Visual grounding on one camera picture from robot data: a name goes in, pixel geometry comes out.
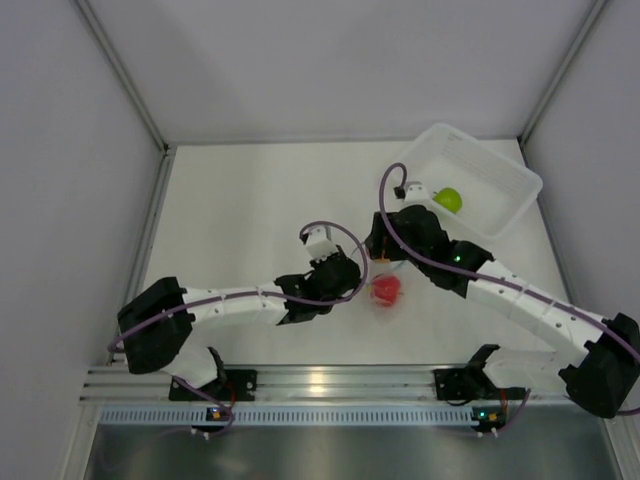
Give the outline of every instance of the green apple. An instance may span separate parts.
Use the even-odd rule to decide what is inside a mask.
[[[457,190],[451,187],[440,190],[436,196],[433,197],[433,200],[453,213],[458,213],[462,208],[462,197]]]

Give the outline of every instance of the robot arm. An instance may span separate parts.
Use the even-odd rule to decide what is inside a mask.
[[[163,370],[194,388],[207,386],[211,391],[211,387],[226,383],[222,361],[211,348],[216,343],[216,328],[287,325],[329,313],[332,307],[326,302],[340,299],[360,284],[360,268],[331,241],[328,227],[312,229],[302,241],[312,257],[312,270],[307,274],[225,290],[182,287],[175,277],[154,283],[118,313],[121,331],[143,327],[123,340],[129,371],[144,374]],[[219,301],[212,303],[212,297]],[[177,311],[161,321],[149,322],[169,310]]]
[[[471,242],[450,240],[436,215],[422,205],[427,190],[420,183],[408,183],[395,193],[404,205],[400,211],[387,214],[393,230],[419,255],[453,271],[410,256],[389,234],[380,212],[374,214],[372,231],[365,241],[372,260],[407,260],[436,286],[492,308],[555,349],[552,353],[520,352],[485,345],[465,368],[448,377],[455,383],[453,390],[463,390],[466,399],[492,398],[498,389],[511,387],[561,392],[594,415],[615,416],[640,375],[640,366],[631,356],[602,329],[576,321],[576,316],[567,311],[577,309],[568,308],[513,274],[488,251]],[[476,278],[456,269],[475,272]],[[631,318],[618,314],[614,320],[607,320],[578,311],[640,351],[638,325]],[[446,383],[436,382],[438,398],[459,400],[447,398]]]

